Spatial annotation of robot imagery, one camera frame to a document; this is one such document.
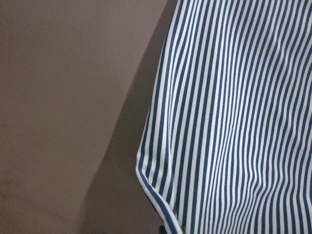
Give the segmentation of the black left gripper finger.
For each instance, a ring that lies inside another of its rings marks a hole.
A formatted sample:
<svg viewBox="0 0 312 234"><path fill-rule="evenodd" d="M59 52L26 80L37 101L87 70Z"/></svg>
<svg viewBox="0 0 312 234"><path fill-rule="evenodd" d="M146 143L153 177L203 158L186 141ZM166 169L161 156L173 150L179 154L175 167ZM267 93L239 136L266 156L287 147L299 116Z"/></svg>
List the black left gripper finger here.
<svg viewBox="0 0 312 234"><path fill-rule="evenodd" d="M158 228L158 233L159 234L166 234L166 229L164 226L159 226Z"/></svg>

